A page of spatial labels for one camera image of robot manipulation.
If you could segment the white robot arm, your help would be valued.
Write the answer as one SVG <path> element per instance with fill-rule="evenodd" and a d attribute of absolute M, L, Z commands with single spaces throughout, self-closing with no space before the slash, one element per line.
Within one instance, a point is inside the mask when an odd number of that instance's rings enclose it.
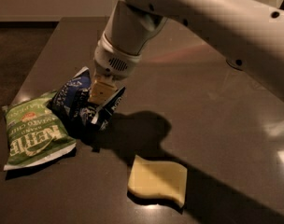
<path fill-rule="evenodd" d="M 183 24 L 284 102 L 284 10 L 254 0 L 120 0 L 94 52 L 91 101 L 128 77 L 166 20 Z"/>

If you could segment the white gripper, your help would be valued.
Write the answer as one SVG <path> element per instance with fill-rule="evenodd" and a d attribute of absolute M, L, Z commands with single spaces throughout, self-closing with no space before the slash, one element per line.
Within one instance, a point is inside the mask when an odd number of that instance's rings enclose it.
<path fill-rule="evenodd" d="M 140 55 L 130 55 L 114 48 L 102 34 L 94 52 L 96 74 L 92 78 L 88 101 L 96 105 L 104 103 L 118 89 L 115 80 L 130 76 L 140 59 Z"/>

